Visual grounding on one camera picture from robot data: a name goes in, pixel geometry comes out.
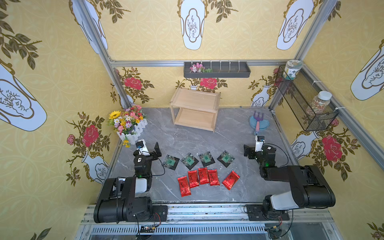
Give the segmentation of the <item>green tea bag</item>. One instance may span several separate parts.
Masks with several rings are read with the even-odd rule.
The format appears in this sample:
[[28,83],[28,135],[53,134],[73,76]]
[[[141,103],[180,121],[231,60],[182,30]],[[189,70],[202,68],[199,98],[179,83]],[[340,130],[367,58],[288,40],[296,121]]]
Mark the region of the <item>green tea bag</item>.
[[226,168],[235,160],[235,157],[232,156],[228,151],[224,151],[217,158],[217,160],[222,163]]
[[168,169],[175,171],[179,161],[180,161],[179,158],[173,157],[171,155],[166,155],[165,159],[162,162],[162,165],[165,168],[168,168]]
[[199,163],[191,153],[186,154],[181,161],[189,170],[192,170]]
[[212,154],[209,151],[203,154],[199,154],[199,158],[204,167],[207,167],[215,163],[215,160],[213,159]]

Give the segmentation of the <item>wooden two-tier shelf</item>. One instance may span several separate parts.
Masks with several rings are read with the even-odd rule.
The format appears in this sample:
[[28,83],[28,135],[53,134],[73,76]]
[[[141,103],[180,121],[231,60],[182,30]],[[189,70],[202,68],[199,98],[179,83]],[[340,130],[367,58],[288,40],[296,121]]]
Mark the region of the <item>wooden two-tier shelf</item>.
[[174,125],[215,131],[220,93],[177,89],[170,101]]

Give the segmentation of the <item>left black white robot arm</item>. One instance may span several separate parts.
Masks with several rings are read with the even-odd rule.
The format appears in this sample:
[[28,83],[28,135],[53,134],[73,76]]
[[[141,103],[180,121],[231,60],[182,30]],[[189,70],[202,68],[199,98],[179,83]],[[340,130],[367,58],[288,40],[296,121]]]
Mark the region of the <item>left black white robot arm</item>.
[[159,144],[153,152],[137,149],[134,152],[135,174],[132,177],[116,177],[105,180],[94,209],[94,221],[100,223],[164,221],[166,206],[154,206],[150,197],[136,197],[151,188],[152,162],[162,156]]

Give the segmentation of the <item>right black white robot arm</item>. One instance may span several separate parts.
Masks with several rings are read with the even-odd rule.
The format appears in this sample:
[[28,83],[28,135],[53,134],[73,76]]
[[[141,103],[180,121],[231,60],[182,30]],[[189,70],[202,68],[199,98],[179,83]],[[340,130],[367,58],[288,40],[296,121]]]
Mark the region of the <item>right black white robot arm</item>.
[[318,167],[277,167],[276,148],[271,145],[263,145],[260,151],[256,151],[255,147],[244,145],[244,156],[259,163],[260,175],[264,180],[290,184],[288,192],[265,197],[263,200],[265,211],[323,209],[336,204],[335,194]]

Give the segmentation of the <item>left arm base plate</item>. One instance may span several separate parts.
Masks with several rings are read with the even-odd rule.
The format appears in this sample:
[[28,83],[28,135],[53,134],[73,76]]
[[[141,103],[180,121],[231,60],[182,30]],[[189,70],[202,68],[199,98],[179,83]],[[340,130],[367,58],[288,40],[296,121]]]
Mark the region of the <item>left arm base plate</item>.
[[165,222],[168,216],[166,205],[154,205],[145,207],[134,207],[131,214],[127,215],[126,222]]

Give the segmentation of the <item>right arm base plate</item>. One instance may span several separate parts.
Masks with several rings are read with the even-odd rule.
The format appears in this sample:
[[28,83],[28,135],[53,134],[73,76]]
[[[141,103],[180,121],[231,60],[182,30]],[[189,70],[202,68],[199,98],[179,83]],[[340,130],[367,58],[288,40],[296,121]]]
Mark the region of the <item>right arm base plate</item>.
[[288,211],[264,208],[262,205],[245,205],[245,213],[250,221],[288,221],[290,216]]

